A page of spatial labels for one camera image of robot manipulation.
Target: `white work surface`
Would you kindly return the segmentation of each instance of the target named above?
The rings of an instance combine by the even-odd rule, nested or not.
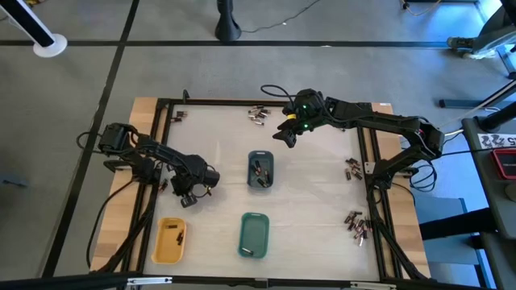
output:
[[[363,180],[346,180],[344,160],[360,161],[356,130],[331,126],[298,136],[289,149],[272,135],[285,121],[281,108],[258,126],[248,107],[175,106],[188,111],[171,124],[168,146],[198,154],[220,172],[213,196],[183,209],[169,186],[157,198],[144,273],[175,276],[261,277],[310,280],[379,280],[372,235],[358,247],[343,220],[351,210],[368,215]],[[274,155],[273,186],[247,185],[248,153]],[[200,195],[203,188],[194,188]],[[240,218],[264,213],[270,220],[268,252],[263,259],[241,257]],[[161,218],[186,221],[185,252],[174,265],[156,264],[151,255]]]

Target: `gray floor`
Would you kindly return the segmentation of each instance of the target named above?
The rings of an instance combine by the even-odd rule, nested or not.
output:
[[[239,0],[235,17],[251,30],[295,14],[307,3]],[[130,0],[48,0],[35,13],[69,39],[119,39],[130,5]],[[427,7],[412,4],[414,10]],[[142,0],[130,39],[213,40],[217,19],[215,1]],[[322,0],[286,26],[242,39],[444,41],[451,35],[474,36],[481,27],[471,4],[443,4],[415,18],[399,9],[398,0]],[[26,36],[4,22],[1,39]],[[30,183],[28,188],[0,186],[0,280],[40,274],[81,154],[75,137],[89,129],[114,50],[74,47],[43,60],[27,47],[0,47],[0,169]],[[463,60],[438,49],[126,48],[104,123],[126,122],[135,97],[180,97],[188,89],[192,97],[260,98],[266,97],[260,85],[274,83],[291,93],[314,88],[343,100],[390,102],[397,114],[421,114],[439,125],[463,110],[439,109],[436,100],[483,99],[507,83],[506,74],[499,59]],[[466,147],[459,137],[446,151]],[[87,272],[85,245],[112,178],[103,160],[95,156],[90,163],[57,275]],[[470,210],[487,206],[468,155],[435,164],[437,188],[425,194],[464,197]]]

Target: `green tray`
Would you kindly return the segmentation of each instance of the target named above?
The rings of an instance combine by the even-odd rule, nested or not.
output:
[[[267,254],[268,217],[262,213],[245,213],[242,216],[238,252],[243,257],[261,259]],[[250,255],[242,248],[253,251]]]

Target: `white sticker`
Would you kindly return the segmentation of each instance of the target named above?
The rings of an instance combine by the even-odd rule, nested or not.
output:
[[[516,146],[516,134],[478,134],[482,149]]]

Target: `yellow tray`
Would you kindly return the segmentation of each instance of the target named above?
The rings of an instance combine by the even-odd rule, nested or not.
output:
[[[164,217],[158,223],[158,236],[152,261],[154,263],[175,264],[181,261],[186,241],[186,223],[177,217]],[[177,236],[183,232],[183,241],[177,245]]]

